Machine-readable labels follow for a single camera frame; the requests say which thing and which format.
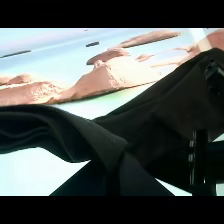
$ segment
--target black cloth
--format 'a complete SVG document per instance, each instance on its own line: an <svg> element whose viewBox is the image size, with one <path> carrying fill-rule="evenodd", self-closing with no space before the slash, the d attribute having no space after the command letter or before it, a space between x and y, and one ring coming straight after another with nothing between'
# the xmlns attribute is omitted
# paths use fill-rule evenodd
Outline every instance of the black cloth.
<svg viewBox="0 0 224 224"><path fill-rule="evenodd" d="M0 108L0 153L42 147L67 162L91 160L52 195L166 195L155 178L188 190L193 130L224 132L222 102L205 69L212 49L187 61L127 104L92 121L43 105Z"/></svg>

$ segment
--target shallow water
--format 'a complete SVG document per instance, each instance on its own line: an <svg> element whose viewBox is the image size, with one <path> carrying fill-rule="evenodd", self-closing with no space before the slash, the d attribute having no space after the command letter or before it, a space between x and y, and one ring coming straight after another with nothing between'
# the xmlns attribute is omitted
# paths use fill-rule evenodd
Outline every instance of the shallow water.
<svg viewBox="0 0 224 224"><path fill-rule="evenodd" d="M186 28L166 28L182 31L184 35L127 49L132 57L136 58L140 54L155 54L152 61L158 61L169 57L184 55L184 51L173 51L160 54L160 52L175 47L190 45L194 43L194 38ZM85 73L92 70L93 66L87 66L89 58L113 47L120 42L136 35L144 34L155 29L150 28L108 28L81 32L77 36L65 35L63 32L74 32L69 29L0 29L1 43L14 43L14 48L0 49L0 54L13 53L19 49L16 41L23 42L23 47L29 47L33 52L0 59L0 75L18 75L21 73L31 73L46 80L56 80L65 84L75 84L77 80ZM49 35L51 32L60 33L60 38L52 41L48 39L44 42L43 38L38 36ZM24 38L37 39L27 41ZM86 48L85 45L91 42L99 41L100 45ZM156 68L162 74L168 74L174 70L174 66L166 68ZM60 105L54 105L70 113L93 119L105 115L110 111L120 107L129 100L133 99L141 92L145 91L152 84L143 85L116 93L107 94L91 99L77 102L70 102ZM28 149L12 154L0 156L0 195L49 195L69 177L76 173L85 163L70 164L62 161L56 156L50 154L44 149ZM189 195L186 192L174 189L166 185L168 189L176 195Z"/></svg>

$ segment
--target black garment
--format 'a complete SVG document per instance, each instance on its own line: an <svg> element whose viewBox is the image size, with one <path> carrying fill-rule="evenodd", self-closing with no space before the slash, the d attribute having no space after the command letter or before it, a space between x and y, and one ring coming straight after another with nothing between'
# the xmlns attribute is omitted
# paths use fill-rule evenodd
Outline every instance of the black garment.
<svg viewBox="0 0 224 224"><path fill-rule="evenodd" d="M153 177L188 190L193 130L224 132L222 102L205 69L224 52L184 63L127 104L93 121L42 105L0 108L0 153L43 147L68 162L91 160L52 195L172 195Z"/></svg>

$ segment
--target black fabric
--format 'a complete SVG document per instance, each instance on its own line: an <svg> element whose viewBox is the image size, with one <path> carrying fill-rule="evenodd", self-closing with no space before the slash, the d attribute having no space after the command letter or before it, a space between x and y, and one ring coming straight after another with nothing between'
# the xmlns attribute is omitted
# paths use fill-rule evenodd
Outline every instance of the black fabric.
<svg viewBox="0 0 224 224"><path fill-rule="evenodd" d="M193 130L211 140L224 131L222 102L204 75L211 60L223 66L224 52L199 54L92 121L43 105L0 107L0 153L42 147L67 162L91 160L52 195L171 196L155 178L188 190Z"/></svg>

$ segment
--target turquoise water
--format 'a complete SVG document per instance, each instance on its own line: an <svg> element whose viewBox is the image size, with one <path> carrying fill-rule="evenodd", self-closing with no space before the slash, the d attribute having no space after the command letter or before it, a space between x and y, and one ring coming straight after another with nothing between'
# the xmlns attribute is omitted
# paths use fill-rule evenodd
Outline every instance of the turquoise water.
<svg viewBox="0 0 224 224"><path fill-rule="evenodd" d="M145 53L157 54L152 59L157 61L184 54L183 51L158 54L164 50L194 43L194 38L189 29L166 29L182 31L184 35L129 48L128 51L134 58ZM0 76L31 73L46 80L60 81L70 85L75 84L83 74L92 70L92 66L86 65L89 58L128 38L153 30L156 29L101 28L89 29L88 32L78 30L81 33L72 36L72 32L74 32L72 29L22 29L21 31L18 29L0 29L0 34L2 34L0 35L0 42L3 43L2 45L13 43L11 49L5 48L1 51L0 48L0 54L6 52L13 53L11 51L19 49L19 45L16 42L18 40L23 44L23 47L29 47L29 49L33 50L33 52L28 54L0 59ZM44 38L38 39L41 35L46 35L46 37L52 36L50 35L52 32L57 33L59 37L52 41L45 38L45 42L43 41ZM86 44L94 41L99 41L100 45L85 47ZM167 68L159 70L168 73L173 69L172 66L167 66ZM118 108L150 86L148 84L88 100L55 105L55 107L93 119ZM0 195L49 195L85 164L86 162L80 164L66 163L41 148L1 155ZM173 191L177 195L187 194L178 189Z"/></svg>

